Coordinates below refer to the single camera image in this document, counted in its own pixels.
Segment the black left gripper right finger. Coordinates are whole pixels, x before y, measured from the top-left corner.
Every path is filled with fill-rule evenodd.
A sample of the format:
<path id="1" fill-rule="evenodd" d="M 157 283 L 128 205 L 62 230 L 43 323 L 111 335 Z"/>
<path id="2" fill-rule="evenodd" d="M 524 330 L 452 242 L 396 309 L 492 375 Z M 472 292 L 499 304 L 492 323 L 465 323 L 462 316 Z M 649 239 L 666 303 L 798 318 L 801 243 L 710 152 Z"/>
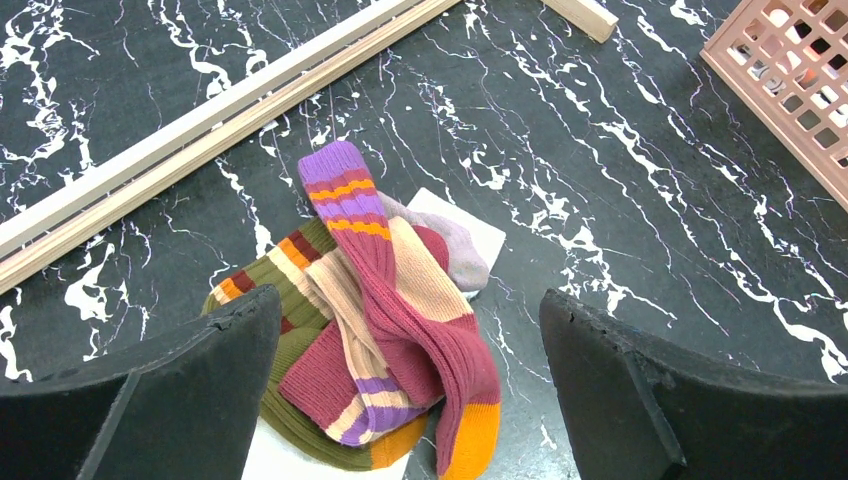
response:
<path id="1" fill-rule="evenodd" d="M 550 289 L 540 331 L 584 479 L 843 479 L 847 389 L 747 369 Z"/>

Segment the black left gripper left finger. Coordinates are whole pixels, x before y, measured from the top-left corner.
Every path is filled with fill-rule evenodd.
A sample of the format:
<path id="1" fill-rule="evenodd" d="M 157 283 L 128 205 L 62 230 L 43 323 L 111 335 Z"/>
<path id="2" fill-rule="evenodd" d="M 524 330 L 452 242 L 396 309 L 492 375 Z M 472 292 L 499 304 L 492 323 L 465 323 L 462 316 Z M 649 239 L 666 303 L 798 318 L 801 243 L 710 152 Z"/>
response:
<path id="1" fill-rule="evenodd" d="M 280 333 L 262 286 L 170 331 L 1 387 L 5 479 L 237 479 Z"/>

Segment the white fluffy sock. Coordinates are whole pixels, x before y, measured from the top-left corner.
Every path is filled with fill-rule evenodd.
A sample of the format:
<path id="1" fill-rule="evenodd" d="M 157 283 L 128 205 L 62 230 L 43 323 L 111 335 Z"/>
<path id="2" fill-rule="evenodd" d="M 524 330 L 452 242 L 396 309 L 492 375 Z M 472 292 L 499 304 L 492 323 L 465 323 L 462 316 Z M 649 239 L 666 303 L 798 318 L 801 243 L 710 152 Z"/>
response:
<path id="1" fill-rule="evenodd" d="M 426 218 L 444 217 L 466 229 L 469 244 L 486 262 L 490 272 L 501 252 L 506 234 L 476 218 L 436 194 L 420 188 L 406 208 Z M 257 420 L 252 443 L 242 473 L 244 479 L 401 479 L 410 456 L 400 457 L 391 465 L 372 471 L 352 472 L 333 467 L 300 451 L 277 433 L 267 422 Z"/>

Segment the olive striped sock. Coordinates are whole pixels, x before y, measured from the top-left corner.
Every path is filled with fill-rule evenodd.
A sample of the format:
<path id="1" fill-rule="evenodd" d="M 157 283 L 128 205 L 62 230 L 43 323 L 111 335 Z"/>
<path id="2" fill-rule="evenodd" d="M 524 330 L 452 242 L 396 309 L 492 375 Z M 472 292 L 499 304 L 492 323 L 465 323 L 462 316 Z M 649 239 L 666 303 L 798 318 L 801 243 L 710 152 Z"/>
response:
<path id="1" fill-rule="evenodd" d="M 311 219 L 216 285 L 202 311 L 210 313 L 258 286 L 273 286 L 282 304 L 281 331 L 261 420 L 302 453 L 343 471 L 406 464 L 427 425 L 424 414 L 363 446 L 342 445 L 324 431 L 358 392 L 332 310 L 305 274 L 335 247 L 321 221 Z"/>

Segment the maroon yellow striped sock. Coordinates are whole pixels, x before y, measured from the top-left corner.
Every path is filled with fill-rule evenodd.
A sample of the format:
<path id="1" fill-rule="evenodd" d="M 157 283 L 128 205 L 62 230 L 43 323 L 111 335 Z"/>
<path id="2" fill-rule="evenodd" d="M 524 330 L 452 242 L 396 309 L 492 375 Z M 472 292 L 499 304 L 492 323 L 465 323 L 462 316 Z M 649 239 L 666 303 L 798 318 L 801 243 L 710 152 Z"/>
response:
<path id="1" fill-rule="evenodd" d="M 498 369 L 473 310 L 447 273 L 442 237 L 389 212 L 357 148 L 331 143 L 302 158 L 301 181 L 337 249 L 307 271 L 330 305 L 362 404 L 342 444 L 381 439 L 443 407 L 437 472 L 476 479 L 498 440 Z"/>

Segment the grey sock with red stripes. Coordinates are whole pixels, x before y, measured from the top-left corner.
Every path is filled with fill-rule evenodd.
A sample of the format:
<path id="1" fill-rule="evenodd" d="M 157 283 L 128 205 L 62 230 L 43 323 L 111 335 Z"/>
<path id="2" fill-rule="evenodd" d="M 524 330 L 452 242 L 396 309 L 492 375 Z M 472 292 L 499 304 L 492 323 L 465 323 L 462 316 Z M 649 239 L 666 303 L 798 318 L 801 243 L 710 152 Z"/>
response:
<path id="1" fill-rule="evenodd" d="M 411 226 L 429 228 L 442 237 L 449 254 L 447 273 L 461 292 L 473 296 L 487 285 L 489 266 L 465 227 L 439 214 L 414 212 L 383 192 L 377 194 L 389 219 L 402 217 Z"/>

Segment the beige purple striped sock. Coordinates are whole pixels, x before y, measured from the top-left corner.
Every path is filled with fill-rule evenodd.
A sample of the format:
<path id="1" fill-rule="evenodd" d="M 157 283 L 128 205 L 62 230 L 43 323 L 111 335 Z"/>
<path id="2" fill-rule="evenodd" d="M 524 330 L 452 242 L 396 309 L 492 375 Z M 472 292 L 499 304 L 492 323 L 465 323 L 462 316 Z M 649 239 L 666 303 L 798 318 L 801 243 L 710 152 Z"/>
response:
<path id="1" fill-rule="evenodd" d="M 398 430 L 438 402 L 441 452 L 479 457 L 496 444 L 500 387 L 468 301 L 447 273 L 442 237 L 396 217 L 336 220 L 338 250 L 307 270 L 329 304 L 358 389 L 325 433 L 361 446 Z"/>

